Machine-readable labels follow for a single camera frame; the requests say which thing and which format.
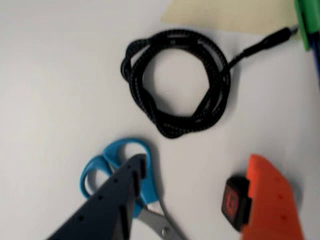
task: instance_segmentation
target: coiled cable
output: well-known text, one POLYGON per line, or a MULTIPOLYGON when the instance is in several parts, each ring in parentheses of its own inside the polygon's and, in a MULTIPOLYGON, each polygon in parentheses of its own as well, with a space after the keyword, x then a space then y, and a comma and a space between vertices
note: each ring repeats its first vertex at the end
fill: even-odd
POLYGON ((135 103, 156 125, 159 132, 170 139, 212 127, 223 115, 231 86, 230 69, 245 57, 287 41, 297 28, 283 28, 261 42, 246 48, 229 63, 220 48, 208 37, 191 30, 172 29, 150 38, 131 42, 121 64, 121 74, 129 83, 135 103), (174 116, 157 108, 151 94, 143 87, 148 63, 165 49, 184 50, 202 61, 209 81, 209 89, 192 116, 174 116), (132 58, 141 55, 132 64, 132 58))

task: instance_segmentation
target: beige paper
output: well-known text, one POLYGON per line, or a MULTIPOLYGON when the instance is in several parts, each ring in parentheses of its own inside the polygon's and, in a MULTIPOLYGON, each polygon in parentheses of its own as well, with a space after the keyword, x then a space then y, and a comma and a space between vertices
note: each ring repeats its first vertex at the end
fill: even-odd
POLYGON ((294 0, 173 0, 165 23, 267 34, 297 24, 294 0))

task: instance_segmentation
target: blue object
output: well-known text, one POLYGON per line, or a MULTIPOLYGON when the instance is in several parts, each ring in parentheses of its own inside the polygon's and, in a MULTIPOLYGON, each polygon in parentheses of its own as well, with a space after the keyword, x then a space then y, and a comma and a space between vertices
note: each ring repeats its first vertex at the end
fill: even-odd
POLYGON ((310 39, 310 45, 313 50, 315 63, 316 63, 316 69, 318 73, 318 79, 320 84, 320 33, 314 33, 309 35, 310 39))
MULTIPOLYGON (((125 138, 111 143, 107 146, 102 155, 98 155, 91 159, 89 163, 85 166, 81 177, 80 177, 80 189, 84 197, 89 198, 90 194, 86 190, 85 180, 89 172, 101 170, 106 173, 108 176, 113 174, 112 166, 114 169, 117 169, 122 164, 119 160, 118 151, 119 148, 126 144, 138 144, 142 146, 146 152, 146 177, 141 182, 141 192, 140 197, 145 205, 156 202, 159 200, 157 189, 154 181, 153 175, 153 166, 151 153, 148 146, 141 140, 136 138, 125 138)), ((139 202, 135 203, 133 217, 136 218, 142 209, 142 204, 139 202)))

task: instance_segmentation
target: white table surface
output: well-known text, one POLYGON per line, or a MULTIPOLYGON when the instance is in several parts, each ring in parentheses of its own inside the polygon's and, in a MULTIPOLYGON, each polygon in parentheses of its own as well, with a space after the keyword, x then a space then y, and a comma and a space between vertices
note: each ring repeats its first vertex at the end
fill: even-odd
MULTIPOLYGON (((251 153, 303 192, 306 239, 319 239, 320 91, 312 54, 290 42, 241 62, 212 128, 164 138, 134 103, 120 63, 128 43, 173 26, 170 0, 3 0, 0 7, 0 239, 45 239, 85 199, 84 165, 123 137, 158 161, 163 200, 188 240, 240 239, 221 213, 225 181, 251 153)), ((193 28, 228 60, 261 35, 193 28)), ((179 50, 156 58, 146 87, 170 113, 191 114, 208 87, 201 63, 179 50)), ((133 240, 160 240, 135 220, 133 240)))

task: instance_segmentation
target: red button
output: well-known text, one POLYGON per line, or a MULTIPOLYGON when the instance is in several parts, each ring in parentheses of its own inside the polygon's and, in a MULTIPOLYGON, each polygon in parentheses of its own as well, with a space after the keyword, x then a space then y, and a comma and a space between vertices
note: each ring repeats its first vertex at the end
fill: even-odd
POLYGON ((239 206, 238 193, 233 190, 230 186, 225 187, 223 197, 223 211, 227 215, 228 219, 233 222, 239 206))

